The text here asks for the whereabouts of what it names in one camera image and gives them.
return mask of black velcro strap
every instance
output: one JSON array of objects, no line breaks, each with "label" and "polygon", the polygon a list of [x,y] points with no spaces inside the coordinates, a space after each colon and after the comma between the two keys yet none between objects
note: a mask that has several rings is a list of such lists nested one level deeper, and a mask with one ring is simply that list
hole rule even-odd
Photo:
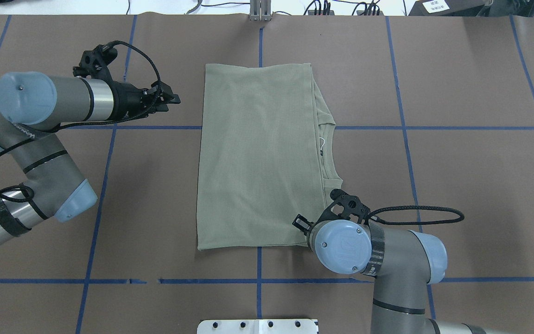
[{"label": "black velcro strap", "polygon": [[409,307],[396,306],[393,304],[387,304],[385,302],[381,302],[376,299],[372,300],[372,304],[378,307],[390,309],[391,311],[395,311],[395,312],[409,313],[410,315],[424,315],[426,313],[425,308],[409,308]]},{"label": "black velcro strap", "polygon": [[19,237],[32,230],[32,228],[27,228],[24,226],[24,224],[22,224],[18,218],[14,218],[12,216],[2,199],[0,199],[0,225],[4,230],[6,230],[6,232],[14,237]]},{"label": "black velcro strap", "polygon": [[438,324],[434,319],[428,319],[432,323],[432,327],[434,327],[434,334],[440,334],[440,328],[438,328]]},{"label": "black velcro strap", "polygon": [[53,154],[47,155],[46,157],[36,161],[35,163],[31,163],[30,165],[28,165],[27,167],[22,169],[22,171],[24,172],[24,174],[26,174],[29,171],[35,169],[36,167],[42,165],[43,163],[51,161],[51,160],[53,160],[53,159],[55,159],[55,158],[57,158],[59,156],[65,155],[65,154],[67,154],[67,151],[66,150],[62,150],[62,151],[55,152]]},{"label": "black velcro strap", "polygon": [[92,113],[94,112],[94,93],[92,91],[92,87],[89,86],[89,83],[87,81],[85,81],[84,78],[80,78],[80,79],[81,79],[81,81],[83,81],[85,86],[88,88],[88,93],[89,93],[89,110],[88,110],[88,114],[82,120],[82,122],[85,122],[92,116]]},{"label": "black velcro strap", "polygon": [[487,334],[485,330],[479,326],[467,325],[466,323],[464,323],[463,325],[467,326],[473,334]]},{"label": "black velcro strap", "polygon": [[384,230],[377,223],[370,223],[369,227],[372,255],[362,274],[376,277],[384,259]]}]

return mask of black cable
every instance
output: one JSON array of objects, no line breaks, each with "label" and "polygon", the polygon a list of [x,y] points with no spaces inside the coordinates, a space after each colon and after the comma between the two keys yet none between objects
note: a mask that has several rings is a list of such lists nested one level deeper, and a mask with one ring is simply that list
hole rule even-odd
[{"label": "black cable", "polygon": [[360,5],[364,5],[364,11],[366,11],[366,9],[368,8],[368,4],[366,4],[365,2],[358,2],[358,4],[354,7],[354,11],[351,12],[352,16],[356,13],[356,10]]},{"label": "black cable", "polygon": [[[133,51],[136,51],[137,53],[142,55],[148,61],[148,63],[150,63],[150,65],[152,66],[152,69],[154,70],[154,73],[156,74],[156,78],[157,78],[158,82],[161,82],[161,79],[159,78],[158,68],[155,66],[155,64],[152,61],[152,59],[150,59],[150,57],[148,57],[148,55],[146,55],[142,50],[139,50],[137,47],[135,47],[135,46],[133,46],[131,44],[128,44],[127,42],[123,42],[122,40],[115,40],[113,42],[110,42],[110,43],[106,44],[104,47],[114,47],[114,46],[119,45],[119,44],[125,45],[125,46],[131,48]],[[51,129],[51,130],[49,130],[47,132],[48,133],[55,133],[55,132],[57,132],[59,130],[67,129],[67,128],[71,128],[71,127],[76,127],[76,126],[79,126],[79,125],[109,125],[109,124],[116,124],[116,123],[123,123],[123,122],[132,121],[132,120],[137,120],[138,118],[141,118],[142,116],[147,115],[148,112],[152,108],[154,108],[155,103],[159,99],[160,93],[161,93],[161,89],[159,89],[159,87],[158,87],[156,89],[156,91],[155,91],[154,99],[152,100],[152,102],[150,102],[150,105],[148,105],[148,108],[146,108],[146,110],[143,110],[142,112],[140,112],[139,114],[137,114],[135,116],[131,116],[129,118],[123,118],[123,120],[118,120],[118,121],[77,122],[77,123],[69,123],[69,124],[66,124],[66,125],[57,125],[56,127],[53,127],[53,129]]]},{"label": "black cable", "polygon": [[[441,211],[441,212],[451,212],[458,215],[458,218],[454,219],[444,219],[444,220],[430,220],[428,222],[388,222],[378,217],[377,214],[388,211],[405,211],[405,210],[426,210],[426,211]],[[435,224],[452,224],[460,222],[464,219],[464,214],[461,211],[452,209],[450,207],[442,206],[425,206],[425,205],[405,205],[405,206],[390,206],[383,207],[370,212],[364,220],[367,222],[369,219],[385,225],[435,225]]]},{"label": "black cable", "polygon": [[197,4],[193,8],[189,9],[185,14],[192,13],[192,12],[196,11],[197,9],[199,9],[199,7],[201,6],[202,2],[203,2],[203,0],[197,0]]},{"label": "black cable", "polygon": [[317,12],[317,9],[316,9],[316,3],[318,2],[318,6],[320,7],[320,0],[312,0],[312,2],[310,2],[308,4],[308,6],[306,6],[306,10],[305,12],[303,13],[303,15],[306,15],[306,13],[308,13],[308,10],[310,9],[310,6],[312,6],[312,4],[314,4],[314,15],[316,15],[316,12]]},{"label": "black cable", "polygon": [[24,188],[21,188],[19,186],[6,186],[6,188],[0,189],[0,193],[11,192],[12,190],[18,190],[18,191],[21,192],[22,189],[26,190],[29,194],[34,193],[34,192],[29,192],[28,191],[28,189],[32,190],[32,188],[30,188],[29,186],[23,186]]},{"label": "black cable", "polygon": [[380,2],[380,0],[378,0],[377,2],[375,2],[375,0],[372,0],[369,3],[368,8],[366,8],[366,10],[363,13],[361,13],[360,15],[377,16],[376,11],[380,12],[380,7],[377,5],[379,2]]},{"label": "black cable", "polygon": [[357,4],[359,4],[359,2],[352,2],[352,1],[345,1],[345,0],[333,0],[333,1],[336,1],[336,2],[345,2],[346,4],[352,4],[352,5],[357,5]]},{"label": "black cable", "polygon": [[250,2],[224,2],[223,4],[214,4],[214,5],[201,5],[201,7],[216,7],[224,5],[250,5]]},{"label": "black cable", "polygon": [[[19,148],[20,146],[24,144],[28,144],[29,142],[32,142],[32,141],[34,141],[34,139],[29,138],[21,142],[18,142],[15,145],[9,146],[8,148],[0,152],[0,158],[4,156],[5,154],[15,150],[16,148]],[[21,192],[26,192],[27,196],[23,199],[15,199],[13,197],[8,197],[6,195],[3,195],[4,192],[9,192],[11,190],[20,190]],[[14,202],[14,203],[25,203],[25,202],[30,201],[33,198],[34,198],[34,190],[32,190],[32,188],[30,188],[29,186],[24,186],[23,184],[18,184],[17,186],[8,186],[7,188],[0,190],[0,199],[6,199],[7,201]]]}]

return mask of white label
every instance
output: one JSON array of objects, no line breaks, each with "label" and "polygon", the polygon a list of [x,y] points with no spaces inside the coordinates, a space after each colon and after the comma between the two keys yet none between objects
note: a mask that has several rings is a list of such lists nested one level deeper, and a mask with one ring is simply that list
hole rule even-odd
[{"label": "white label", "polygon": [[428,1],[424,2],[423,5],[424,7],[426,7],[428,13],[436,13],[450,9],[450,7],[446,4],[445,0]]}]

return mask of silver metal arm segment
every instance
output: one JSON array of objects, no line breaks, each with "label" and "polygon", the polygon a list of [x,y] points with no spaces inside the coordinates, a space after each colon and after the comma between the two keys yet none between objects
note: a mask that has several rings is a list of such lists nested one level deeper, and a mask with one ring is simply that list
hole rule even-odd
[{"label": "silver metal arm segment", "polygon": [[[97,200],[88,180],[56,135],[14,125],[0,113],[0,150],[32,135],[34,141],[19,146],[10,154],[27,177],[23,185],[34,191],[34,197],[25,203],[0,199],[0,245],[30,231],[36,224],[52,216],[65,222],[94,205]],[[25,198],[21,191],[6,192],[4,195],[15,199]]]},{"label": "silver metal arm segment", "polygon": [[[362,208],[357,197],[350,199],[350,208]],[[293,225],[303,231],[309,248],[329,270],[375,277],[371,334],[506,334],[426,318],[426,285],[439,283],[448,265],[446,249],[437,237],[375,222],[359,225],[346,219],[319,219],[312,223],[301,215]]]}]

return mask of olive green t-shirt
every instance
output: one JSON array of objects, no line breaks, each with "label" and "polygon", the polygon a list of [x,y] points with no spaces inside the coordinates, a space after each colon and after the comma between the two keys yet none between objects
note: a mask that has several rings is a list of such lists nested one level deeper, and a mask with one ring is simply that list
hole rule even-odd
[{"label": "olive green t-shirt", "polygon": [[334,129],[310,64],[207,64],[198,248],[305,245],[295,216],[315,221],[343,182]]}]

